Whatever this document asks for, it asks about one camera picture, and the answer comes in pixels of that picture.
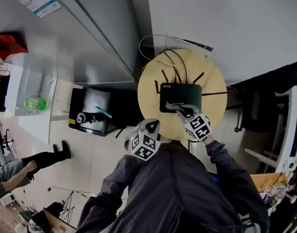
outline black shoe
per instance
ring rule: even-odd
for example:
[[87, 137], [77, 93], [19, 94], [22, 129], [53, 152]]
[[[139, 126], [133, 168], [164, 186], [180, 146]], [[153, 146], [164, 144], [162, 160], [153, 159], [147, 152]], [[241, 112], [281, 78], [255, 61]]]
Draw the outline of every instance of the black shoe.
[[60, 149], [59, 149], [59, 146], [58, 145], [53, 144], [53, 152], [54, 153], [59, 153], [60, 152]]
[[63, 148], [62, 153], [65, 159], [72, 158], [71, 151], [70, 151], [70, 144], [68, 143], [68, 141], [66, 140], [62, 141], [62, 148]]

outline wooden tabletop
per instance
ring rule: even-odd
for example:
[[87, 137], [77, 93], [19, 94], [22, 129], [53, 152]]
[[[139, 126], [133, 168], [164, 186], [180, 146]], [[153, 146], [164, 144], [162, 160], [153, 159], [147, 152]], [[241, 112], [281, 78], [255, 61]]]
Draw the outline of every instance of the wooden tabletop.
[[[226, 92], [225, 80], [214, 65], [211, 59], [192, 50], [178, 49], [175, 50], [185, 62], [187, 69], [188, 83], [192, 83], [202, 72], [204, 76], [196, 84], [201, 85], [202, 93]], [[167, 51], [167, 54], [180, 69], [183, 82], [186, 80], [185, 71], [182, 62], [175, 53]], [[166, 63], [172, 63], [164, 54], [158, 55], [155, 59], [162, 60]], [[143, 71], [138, 86], [138, 101], [140, 110], [145, 119], [156, 118], [160, 121], [159, 133], [167, 138], [179, 141], [193, 139], [186, 133], [182, 121], [176, 113], [162, 113], [159, 110], [160, 94], [156, 93], [155, 80], [160, 84], [165, 82], [161, 70], [164, 70], [170, 83], [174, 82], [175, 71], [173, 67], [161, 62], [151, 62]], [[210, 119], [211, 128], [214, 129], [221, 121], [227, 103], [227, 94], [203, 96], [201, 107], [202, 112]]]

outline person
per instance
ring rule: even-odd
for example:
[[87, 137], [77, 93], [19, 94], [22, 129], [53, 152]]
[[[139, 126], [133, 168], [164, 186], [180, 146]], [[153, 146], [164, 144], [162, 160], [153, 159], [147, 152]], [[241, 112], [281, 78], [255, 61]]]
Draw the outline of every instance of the person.
[[33, 156], [10, 161], [0, 167], [0, 199], [18, 187], [30, 184], [34, 174], [39, 170], [71, 158], [70, 145], [62, 141], [62, 151], [56, 144], [53, 145], [54, 153], [42, 152]]
[[146, 162], [130, 154], [118, 161], [85, 204], [77, 233], [266, 233], [267, 208], [249, 173], [224, 144], [211, 136], [204, 143], [221, 188], [186, 148], [163, 143]]

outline floor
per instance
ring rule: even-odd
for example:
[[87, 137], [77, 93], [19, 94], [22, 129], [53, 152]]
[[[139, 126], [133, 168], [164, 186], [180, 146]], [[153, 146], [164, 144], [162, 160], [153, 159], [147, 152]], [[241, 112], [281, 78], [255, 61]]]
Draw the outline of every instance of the floor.
[[[72, 88], [75, 85], [58, 81], [57, 92], [53, 103], [53, 110], [68, 111]], [[243, 151], [244, 146], [250, 148], [261, 148], [263, 142], [255, 139], [262, 139], [262, 135], [254, 135], [252, 132], [243, 130], [235, 133], [237, 123], [237, 111], [226, 111], [221, 123], [213, 129], [213, 137], [225, 143], [229, 154], [250, 173], [255, 173], [260, 164], [259, 160]], [[39, 140], [24, 131], [18, 124], [16, 117], [5, 117], [0, 115], [2, 130], [10, 129], [10, 136], [14, 139], [13, 147], [19, 158], [27, 157], [43, 151], [53, 151], [52, 144], [57, 143], [61, 147], [61, 140], [66, 139], [71, 146], [73, 158], [55, 164], [35, 175], [35, 180], [25, 188], [16, 189], [13, 194], [17, 201], [24, 207], [35, 207], [42, 210], [54, 201], [65, 200], [70, 191], [52, 188], [56, 186], [63, 189], [77, 190], [98, 194], [103, 178], [110, 174], [115, 168], [117, 161], [125, 154], [123, 142], [126, 135], [132, 131], [127, 128], [118, 139], [115, 133], [107, 137], [94, 136], [88, 133], [73, 130], [68, 127], [68, 122], [54, 121], [51, 126], [51, 145], [45, 145]], [[208, 171], [215, 172], [215, 166], [210, 163], [203, 143], [192, 147], [193, 154], [199, 158]], [[74, 193], [72, 205], [75, 206], [70, 224], [75, 226], [79, 220], [81, 210], [87, 198], [79, 193]]]
[[7, 205], [5, 208], [0, 202], [0, 233], [15, 233], [15, 226], [21, 222], [18, 213], [22, 208], [17, 203]]

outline router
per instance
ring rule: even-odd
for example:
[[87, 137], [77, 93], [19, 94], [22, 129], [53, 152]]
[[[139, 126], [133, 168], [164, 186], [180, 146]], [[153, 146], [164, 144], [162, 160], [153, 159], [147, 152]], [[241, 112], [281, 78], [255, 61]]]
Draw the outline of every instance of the router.
[[204, 93], [202, 94], [202, 88], [200, 85], [195, 84], [203, 75], [202, 72], [192, 84], [182, 83], [182, 80], [175, 69], [180, 83], [169, 83], [169, 80], [164, 72], [161, 70], [166, 82], [160, 85], [160, 91], [158, 89], [158, 82], [155, 80], [155, 87], [157, 94], [160, 94], [159, 110], [164, 113], [176, 113], [175, 110], [169, 110], [165, 107], [168, 103], [184, 103], [197, 106], [201, 110], [201, 98], [202, 96], [224, 94], [230, 92], [217, 92], [217, 93]]

